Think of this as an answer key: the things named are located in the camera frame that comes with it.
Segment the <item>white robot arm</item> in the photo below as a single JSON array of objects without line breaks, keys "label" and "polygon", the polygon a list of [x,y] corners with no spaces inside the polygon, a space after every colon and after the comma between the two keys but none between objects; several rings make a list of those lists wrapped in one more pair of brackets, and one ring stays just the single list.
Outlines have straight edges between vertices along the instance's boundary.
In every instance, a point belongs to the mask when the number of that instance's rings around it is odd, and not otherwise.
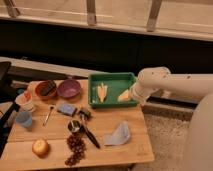
[{"label": "white robot arm", "polygon": [[144,106],[158,90],[199,101],[190,121],[181,171],[213,171],[213,74],[172,74],[166,67],[145,68],[123,94]]}]

